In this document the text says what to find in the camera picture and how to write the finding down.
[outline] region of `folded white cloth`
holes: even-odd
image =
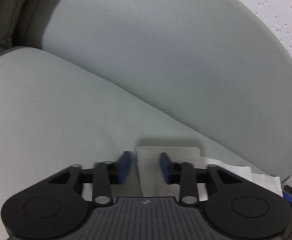
[[[196,147],[148,147],[137,148],[137,166],[141,192],[144,197],[175,196],[179,197],[179,185],[167,185],[161,173],[159,155],[166,152],[173,162],[184,161],[195,168],[206,168],[208,164],[216,164],[231,171],[261,187],[264,187],[280,196],[282,195],[279,177],[252,173],[250,167],[227,165],[219,160],[200,156]],[[199,200],[208,199],[205,184],[197,184]]]

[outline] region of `white circular symbol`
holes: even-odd
[[[151,201],[149,201],[148,199],[145,199],[142,203],[145,205],[149,205],[151,203]]]

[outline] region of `sofa backrest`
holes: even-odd
[[[270,175],[292,172],[292,59],[237,0],[40,0],[24,45],[117,84]]]

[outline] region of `sofa seat cushion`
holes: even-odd
[[[90,168],[146,145],[194,146],[204,156],[262,173],[117,85],[48,52],[21,48],[0,57],[0,209],[13,194],[70,164]],[[127,185],[140,194],[137,173]],[[0,218],[0,239],[5,237]]]

